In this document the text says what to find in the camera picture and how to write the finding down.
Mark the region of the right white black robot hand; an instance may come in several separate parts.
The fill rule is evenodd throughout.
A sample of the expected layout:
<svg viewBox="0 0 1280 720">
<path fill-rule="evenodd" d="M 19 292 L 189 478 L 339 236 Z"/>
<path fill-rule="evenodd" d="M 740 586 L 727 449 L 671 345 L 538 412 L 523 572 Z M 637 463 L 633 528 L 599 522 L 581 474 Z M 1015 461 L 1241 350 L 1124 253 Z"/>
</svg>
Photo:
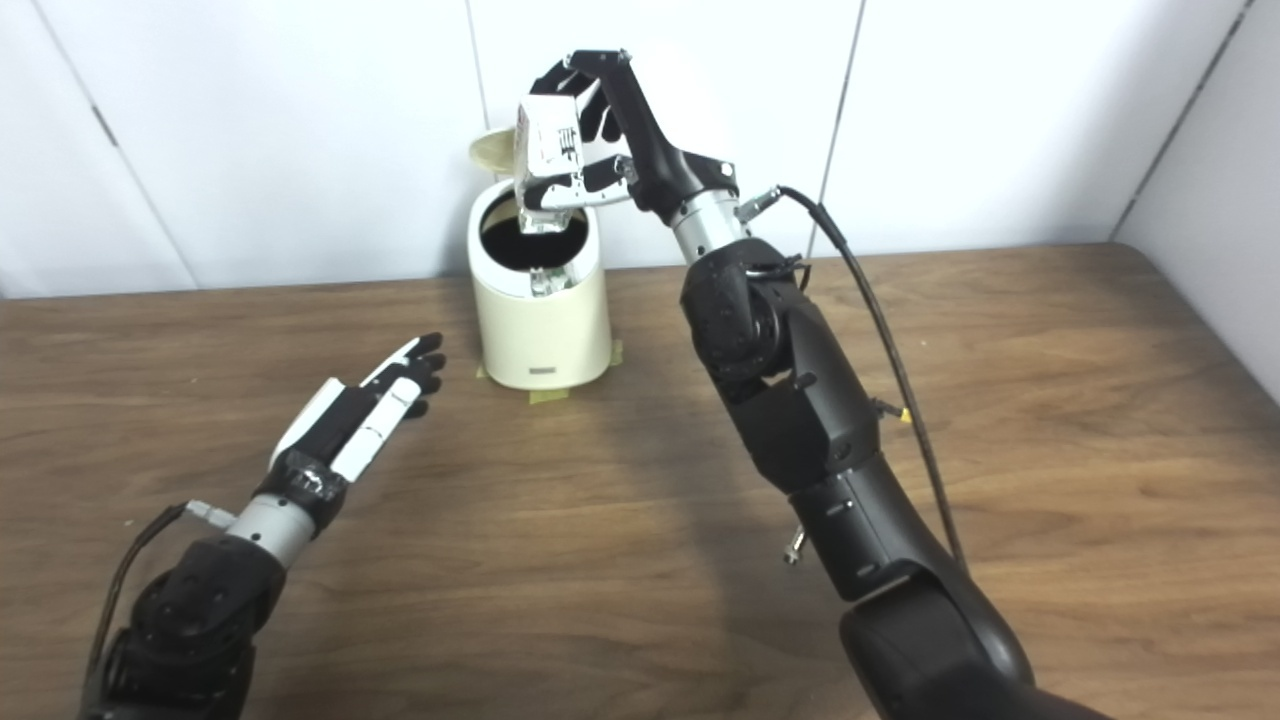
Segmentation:
<svg viewBox="0 0 1280 720">
<path fill-rule="evenodd" d="M 673 225 L 701 193 L 739 196 L 731 163 L 666 137 L 625 50 L 577 50 L 535 79 L 515 149 L 516 196 L 539 222 L 628 199 Z"/>
</svg>

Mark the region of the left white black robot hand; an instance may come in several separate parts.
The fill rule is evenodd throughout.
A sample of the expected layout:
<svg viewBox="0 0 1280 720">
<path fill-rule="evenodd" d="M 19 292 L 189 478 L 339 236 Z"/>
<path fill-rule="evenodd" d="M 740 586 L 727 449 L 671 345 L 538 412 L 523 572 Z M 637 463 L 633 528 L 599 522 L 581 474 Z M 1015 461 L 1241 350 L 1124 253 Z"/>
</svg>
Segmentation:
<svg viewBox="0 0 1280 720">
<path fill-rule="evenodd" d="M 276 443 L 253 496 L 274 497 L 275 510 L 298 511 L 310 524 L 308 539 L 317 538 L 399 424 L 426 415 L 442 387 L 442 333 L 422 334 L 358 384 L 328 379 Z"/>
</svg>

